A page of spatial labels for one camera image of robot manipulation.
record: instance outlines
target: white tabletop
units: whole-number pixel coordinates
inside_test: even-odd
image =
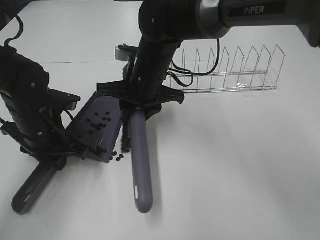
[[[33,2],[20,14],[25,31],[12,46],[42,64],[51,88],[81,96],[77,113],[95,83],[121,80],[114,47],[139,44],[140,5]],[[16,31],[12,21],[0,43]],[[0,136],[0,239],[319,239],[320,51],[294,26],[235,28],[221,43],[246,52],[279,44],[286,53],[279,90],[192,94],[182,105],[164,104],[147,122],[150,213],[135,207],[128,154],[110,164],[69,158],[34,209],[15,214],[11,199],[37,162]],[[183,43],[190,51],[211,45]],[[3,102],[0,116],[11,119]]]

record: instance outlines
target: piper logo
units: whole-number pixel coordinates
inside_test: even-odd
[[[244,8],[244,15],[264,14],[265,6],[252,6]]]

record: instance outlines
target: white table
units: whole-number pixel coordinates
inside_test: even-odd
[[[20,14],[25,31],[12,45],[50,72],[51,88],[81,96],[79,111],[96,82],[121,79],[114,47],[139,44],[140,4],[33,2]],[[0,43],[16,30],[13,21]],[[135,207],[126,155],[110,164],[69,158],[35,208],[15,214],[11,199],[37,162],[1,136],[0,239],[319,239],[320,51],[293,26],[232,29],[221,42],[245,51],[279,44],[286,53],[279,90],[193,94],[183,105],[164,104],[147,122],[150,213]],[[183,43],[200,51],[211,45]],[[0,116],[11,119],[2,101]]]

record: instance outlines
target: gray handle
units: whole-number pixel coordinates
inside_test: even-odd
[[[136,110],[130,117],[133,191],[139,212],[148,213],[153,205],[146,116]]]

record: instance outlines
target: clear acrylic rack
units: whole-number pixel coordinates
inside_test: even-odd
[[[194,73],[208,72],[216,62],[212,47],[207,60],[202,60],[198,48],[193,60],[189,60],[186,55],[183,49],[182,60],[176,61],[176,64]],[[285,58],[284,51],[278,45],[272,52],[265,45],[260,51],[252,46],[247,57],[239,46],[236,48],[234,57],[231,57],[228,49],[224,47],[218,67],[212,74],[195,76],[194,83],[190,87],[181,87],[171,76],[168,76],[164,85],[183,90],[186,94],[276,90]],[[191,82],[191,77],[188,75],[176,75],[185,84]]]

